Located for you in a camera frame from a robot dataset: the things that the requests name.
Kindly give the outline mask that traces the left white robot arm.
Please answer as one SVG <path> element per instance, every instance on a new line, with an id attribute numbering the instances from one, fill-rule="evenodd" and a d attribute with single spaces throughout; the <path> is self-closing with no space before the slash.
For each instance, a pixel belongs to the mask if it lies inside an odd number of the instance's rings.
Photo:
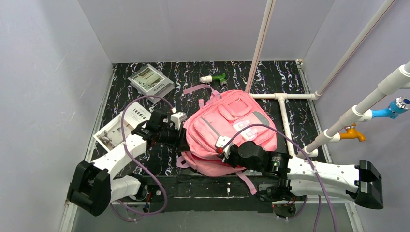
<path id="1" fill-rule="evenodd" d="M 93 216 L 103 213 L 110 203 L 128 196 L 136 196 L 143 184 L 141 178 L 129 174 L 116 178 L 128 163 L 162 143 L 181 151 L 187 147 L 184 112 L 173 114 L 154 110 L 150 118 L 140 122 L 119 145 L 91 162 L 80 162 L 70 182 L 67 200 Z"/>

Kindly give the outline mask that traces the aluminium rail frame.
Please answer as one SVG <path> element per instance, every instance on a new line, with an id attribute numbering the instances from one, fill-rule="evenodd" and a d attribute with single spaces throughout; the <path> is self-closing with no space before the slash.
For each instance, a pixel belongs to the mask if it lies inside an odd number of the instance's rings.
<path id="1" fill-rule="evenodd" d="M 60 225 L 62 232 L 360 232 L 352 207 L 333 200 L 336 222 L 325 200 L 310 196 L 297 202 L 298 215 L 280 219 L 270 203 L 255 198 L 171 198 L 163 213 L 139 218 L 115 204 L 100 216 L 70 206 Z"/>

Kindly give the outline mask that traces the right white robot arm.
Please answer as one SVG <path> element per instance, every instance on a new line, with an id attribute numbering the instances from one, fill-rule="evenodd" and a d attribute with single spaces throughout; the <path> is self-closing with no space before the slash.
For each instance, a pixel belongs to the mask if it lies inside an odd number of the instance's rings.
<path id="1" fill-rule="evenodd" d="M 310 163 L 287 153 L 267 151 L 253 141 L 235 145 L 222 139 L 216 143 L 216 149 L 222 162 L 252 169 L 276 180 L 276 186 L 262 190 L 262 196 L 272 201 L 288 195 L 327 193 L 364 208 L 384 208 L 382 175 L 370 161 L 360 160 L 357 165 Z"/>

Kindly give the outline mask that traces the grey furniture catalogue book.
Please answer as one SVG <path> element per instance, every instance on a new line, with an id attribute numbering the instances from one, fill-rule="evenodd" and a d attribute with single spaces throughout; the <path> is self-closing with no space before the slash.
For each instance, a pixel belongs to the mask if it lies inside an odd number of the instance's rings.
<path id="1" fill-rule="evenodd" d="M 172 80 L 150 64 L 143 66 L 139 71 L 128 77 L 128 80 L 144 96 L 164 98 L 175 88 Z"/>

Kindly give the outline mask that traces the white furniture catalogue book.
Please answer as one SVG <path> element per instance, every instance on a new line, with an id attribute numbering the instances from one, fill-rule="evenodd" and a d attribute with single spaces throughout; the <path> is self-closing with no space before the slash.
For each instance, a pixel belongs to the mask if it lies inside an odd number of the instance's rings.
<path id="1" fill-rule="evenodd" d="M 108 152 L 123 142 L 120 124 L 122 113 L 123 112 L 120 112 L 114 119 L 93 135 L 93 138 Z M 124 116 L 123 125 L 125 137 L 127 137 L 139 123 L 149 120 L 150 116 L 151 113 L 139 103 L 134 102 L 131 104 Z"/>

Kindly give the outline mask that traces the white PVC pipe frame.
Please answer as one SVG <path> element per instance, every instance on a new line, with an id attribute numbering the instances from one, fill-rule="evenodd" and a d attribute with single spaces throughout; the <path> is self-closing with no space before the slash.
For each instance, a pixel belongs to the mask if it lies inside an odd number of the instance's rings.
<path id="1" fill-rule="evenodd" d="M 307 151 L 320 146 L 352 124 L 339 116 L 363 99 L 368 110 L 387 102 L 410 83 L 410 3 L 407 0 L 335 0 L 298 68 L 306 81 L 305 93 L 257 94 L 258 99 L 306 99 L 320 108 L 325 128 Z"/>

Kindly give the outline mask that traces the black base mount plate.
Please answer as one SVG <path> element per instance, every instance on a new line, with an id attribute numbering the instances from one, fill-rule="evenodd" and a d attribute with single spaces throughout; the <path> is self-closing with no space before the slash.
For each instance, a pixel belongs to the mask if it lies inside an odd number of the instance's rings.
<path id="1" fill-rule="evenodd" d="M 151 193 L 148 203 L 151 211 L 156 211 L 164 205 L 164 196 L 154 180 L 146 175 L 129 174 L 140 177 L 143 190 Z M 210 211 L 256 211 L 258 213 L 273 213 L 273 197 L 266 194 L 252 195 L 246 183 L 235 175 L 222 177 L 205 177 L 201 175 L 157 176 L 163 185 L 168 203 L 165 212 L 210 212 Z M 277 181 L 261 176 L 249 176 L 257 187 L 270 187 Z"/>

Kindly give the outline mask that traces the blue tap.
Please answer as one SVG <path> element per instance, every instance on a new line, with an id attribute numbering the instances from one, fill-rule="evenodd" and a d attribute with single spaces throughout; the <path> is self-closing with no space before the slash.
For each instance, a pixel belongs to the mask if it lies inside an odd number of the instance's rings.
<path id="1" fill-rule="evenodd" d="M 372 118 L 389 117 L 397 118 L 400 114 L 410 109 L 410 99 L 399 96 L 391 101 L 387 108 L 382 110 L 371 110 Z"/>

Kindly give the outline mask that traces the pink student backpack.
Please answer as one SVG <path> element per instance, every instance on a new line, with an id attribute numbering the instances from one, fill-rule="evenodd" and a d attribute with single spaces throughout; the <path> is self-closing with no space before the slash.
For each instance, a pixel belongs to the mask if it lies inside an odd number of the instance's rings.
<path id="1" fill-rule="evenodd" d="M 203 175 L 219 177 L 235 173 L 248 186 L 252 195 L 257 190 L 243 173 L 243 167 L 231 167 L 218 158 L 216 141 L 219 136 L 233 138 L 233 144 L 253 141 L 257 145 L 275 151 L 276 126 L 248 93 L 229 90 L 222 93 L 212 90 L 208 101 L 199 100 L 200 109 L 184 122 L 189 151 L 177 158 L 179 168 L 191 167 Z"/>

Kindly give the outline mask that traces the orange tap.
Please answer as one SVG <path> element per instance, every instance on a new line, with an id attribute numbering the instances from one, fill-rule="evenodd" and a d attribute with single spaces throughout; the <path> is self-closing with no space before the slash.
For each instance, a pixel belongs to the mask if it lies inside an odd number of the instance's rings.
<path id="1" fill-rule="evenodd" d="M 363 136 L 356 130 L 356 123 L 352 123 L 349 126 L 345 126 L 344 129 L 346 132 L 339 134 L 341 140 L 357 139 L 359 142 L 364 142 L 366 140 L 365 136 Z"/>

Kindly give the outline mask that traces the green and white faucet toy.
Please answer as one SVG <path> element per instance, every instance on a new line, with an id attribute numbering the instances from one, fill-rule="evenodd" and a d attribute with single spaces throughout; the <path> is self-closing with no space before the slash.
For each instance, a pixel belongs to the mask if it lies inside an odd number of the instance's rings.
<path id="1" fill-rule="evenodd" d="M 223 73 L 222 75 L 207 75 L 199 78 L 201 83 L 211 83 L 213 81 L 218 81 L 221 87 L 225 87 L 227 85 L 226 74 Z"/>

